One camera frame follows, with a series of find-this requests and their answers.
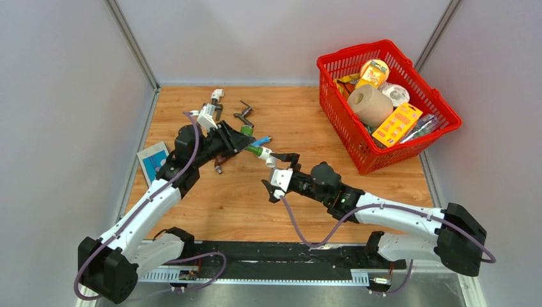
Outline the white plastic elbow fitting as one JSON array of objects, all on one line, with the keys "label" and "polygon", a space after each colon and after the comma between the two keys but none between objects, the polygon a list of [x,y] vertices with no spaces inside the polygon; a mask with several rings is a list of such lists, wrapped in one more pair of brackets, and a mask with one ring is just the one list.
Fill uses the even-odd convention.
[{"label": "white plastic elbow fitting", "polygon": [[265,146],[259,146],[256,148],[256,157],[265,162],[265,166],[268,168],[274,168],[277,164],[277,159],[272,155],[273,151]]}]

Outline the blue faucet with white elbow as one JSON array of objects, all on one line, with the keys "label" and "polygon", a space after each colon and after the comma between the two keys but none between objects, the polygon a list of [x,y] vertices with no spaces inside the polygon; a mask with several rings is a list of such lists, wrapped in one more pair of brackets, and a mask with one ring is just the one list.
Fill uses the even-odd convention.
[{"label": "blue faucet with white elbow", "polygon": [[263,138],[257,139],[255,142],[252,143],[252,146],[260,147],[263,146],[269,142],[271,142],[272,136],[265,136]]}]

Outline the red plastic shopping basket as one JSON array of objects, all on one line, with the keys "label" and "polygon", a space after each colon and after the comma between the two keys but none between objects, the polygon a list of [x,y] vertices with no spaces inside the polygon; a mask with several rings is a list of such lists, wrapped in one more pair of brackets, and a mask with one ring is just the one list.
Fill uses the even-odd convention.
[{"label": "red plastic shopping basket", "polygon": [[[388,149],[377,147],[335,83],[337,78],[358,72],[370,59],[386,62],[391,70],[389,82],[405,87],[413,106],[437,117],[438,125],[435,131]],[[437,139],[462,125],[461,118],[442,98],[440,92],[429,86],[415,69],[413,62],[391,40],[362,43],[322,55],[316,60],[316,66],[320,71],[321,108],[362,175],[415,157]]]}]

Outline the green plastic faucet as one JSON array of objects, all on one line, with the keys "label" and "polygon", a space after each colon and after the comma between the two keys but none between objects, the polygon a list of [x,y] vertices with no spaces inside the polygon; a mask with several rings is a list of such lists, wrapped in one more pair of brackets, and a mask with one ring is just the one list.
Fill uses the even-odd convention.
[{"label": "green plastic faucet", "polygon": [[254,144],[256,142],[256,139],[253,137],[253,127],[251,127],[250,125],[243,125],[241,126],[240,132],[252,138],[250,144],[245,148],[245,150],[254,154],[256,157],[260,157],[263,150],[261,149],[261,147],[258,147]]}]

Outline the long grey faucet white elbow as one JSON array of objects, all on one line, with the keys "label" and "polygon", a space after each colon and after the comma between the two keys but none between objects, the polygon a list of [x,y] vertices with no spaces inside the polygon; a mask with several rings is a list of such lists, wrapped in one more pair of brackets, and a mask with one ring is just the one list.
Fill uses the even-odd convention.
[{"label": "long grey faucet white elbow", "polygon": [[217,88],[213,91],[210,97],[210,102],[215,106],[214,120],[219,121],[223,110],[223,105],[220,103],[220,99],[224,96],[225,92],[222,88]]}]

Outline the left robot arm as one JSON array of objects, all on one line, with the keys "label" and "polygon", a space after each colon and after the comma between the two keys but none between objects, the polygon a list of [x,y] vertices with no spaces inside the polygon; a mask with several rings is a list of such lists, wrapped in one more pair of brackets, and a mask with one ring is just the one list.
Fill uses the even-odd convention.
[{"label": "left robot arm", "polygon": [[191,263],[196,255],[189,242],[192,235],[173,227],[156,242],[142,246],[146,235],[162,216],[179,203],[200,178],[199,169],[217,157],[232,157],[255,141],[253,136],[221,121],[204,134],[197,123],[183,126],[174,140],[174,149],[158,170],[151,186],[123,218],[98,238],[86,237],[77,250],[78,271],[74,292],[89,301],[79,289],[84,286],[119,304],[125,301],[146,274],[176,260]]}]

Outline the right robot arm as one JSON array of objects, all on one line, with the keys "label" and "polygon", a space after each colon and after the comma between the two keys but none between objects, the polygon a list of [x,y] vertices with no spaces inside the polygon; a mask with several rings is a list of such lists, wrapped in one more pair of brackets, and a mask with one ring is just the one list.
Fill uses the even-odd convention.
[{"label": "right robot arm", "polygon": [[485,246],[487,231],[463,205],[429,208],[387,200],[343,183],[341,175],[326,162],[304,173],[298,158],[297,153],[271,153],[266,160],[273,168],[269,179],[262,181],[269,201],[284,203],[295,228],[298,225],[286,199],[288,193],[321,203],[338,224],[373,224],[399,230],[399,235],[376,231],[369,236],[364,257],[372,267],[398,260],[427,260],[476,277],[481,264],[497,261]]}]

